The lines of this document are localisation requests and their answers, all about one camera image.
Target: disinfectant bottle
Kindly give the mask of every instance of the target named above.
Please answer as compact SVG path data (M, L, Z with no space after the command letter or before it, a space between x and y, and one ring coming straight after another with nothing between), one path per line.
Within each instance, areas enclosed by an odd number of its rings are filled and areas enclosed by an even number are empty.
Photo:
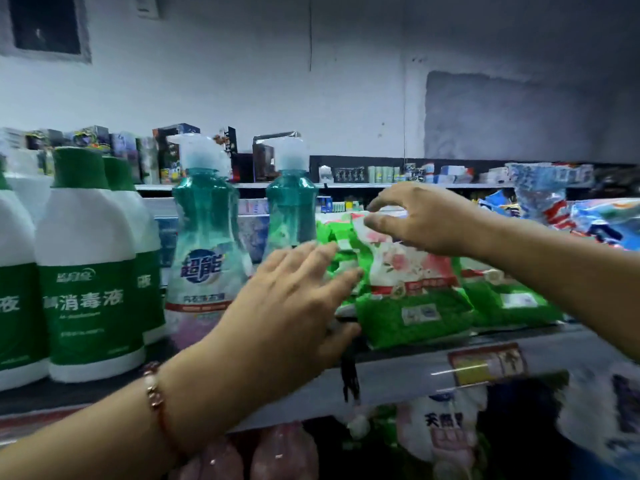
M228 154L201 134L169 141L180 145L186 176L173 189L179 227L164 316L172 340L185 348L219 322L252 265L238 234L239 192L227 182Z
M269 233L264 257L276 249L295 247L316 238L318 189L308 177L309 153L305 144L293 137L277 138L270 144L280 176L266 190Z
M33 221L0 170L0 390L49 372L34 240Z
M100 153L57 148L53 158L54 182L35 240L49 373L60 382L104 379L145 360L133 235Z
M136 250L133 302L138 307L142 338L146 345L165 336L164 311L160 293L160 233L158 224L140 194L136 192L128 161L104 158L112 197L123 210Z

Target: bracelet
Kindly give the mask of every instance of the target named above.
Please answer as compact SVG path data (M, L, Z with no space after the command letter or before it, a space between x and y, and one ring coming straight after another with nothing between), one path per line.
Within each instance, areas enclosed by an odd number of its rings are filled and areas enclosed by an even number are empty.
M157 373L160 369L159 362L149 362L144 367L143 379L145 380L145 386L147 388L147 398L149 400L149 407L151 411L156 414L158 427L162 432L164 439L171 448L171 451L178 457L179 464L185 464L189 457L184 453L178 441L176 441L174 435L167 425L166 412L164 408L164 395L158 384Z

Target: person's right hand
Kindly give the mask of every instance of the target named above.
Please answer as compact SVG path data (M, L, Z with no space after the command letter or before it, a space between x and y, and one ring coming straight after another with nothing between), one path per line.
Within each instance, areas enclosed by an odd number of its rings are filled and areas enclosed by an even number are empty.
M400 205L408 216L403 219L370 214L364 220L367 227L440 256L476 255L477 247L486 238L487 223L494 220L492 212L437 185L392 185L380 192L367 209L376 212L386 205Z

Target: green bottle cap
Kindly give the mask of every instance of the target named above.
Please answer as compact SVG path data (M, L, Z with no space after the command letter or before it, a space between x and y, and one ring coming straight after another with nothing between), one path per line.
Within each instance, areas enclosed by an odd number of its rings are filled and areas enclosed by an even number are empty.
M12 190L9 184L6 182L3 171L0 169L0 190Z
M61 146L53 151L53 189L109 189L102 154L89 148Z
M104 172L111 190L136 191L129 162L122 158L104 157Z

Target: green label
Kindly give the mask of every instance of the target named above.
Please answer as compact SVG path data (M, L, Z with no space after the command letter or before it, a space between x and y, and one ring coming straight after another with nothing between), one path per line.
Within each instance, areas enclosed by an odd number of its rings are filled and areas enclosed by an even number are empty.
M136 255L136 304L142 331L164 325L164 307L160 292L159 251Z
M35 263L0 267L0 371L47 357Z
M40 266L51 362L100 362L142 347L134 261Z

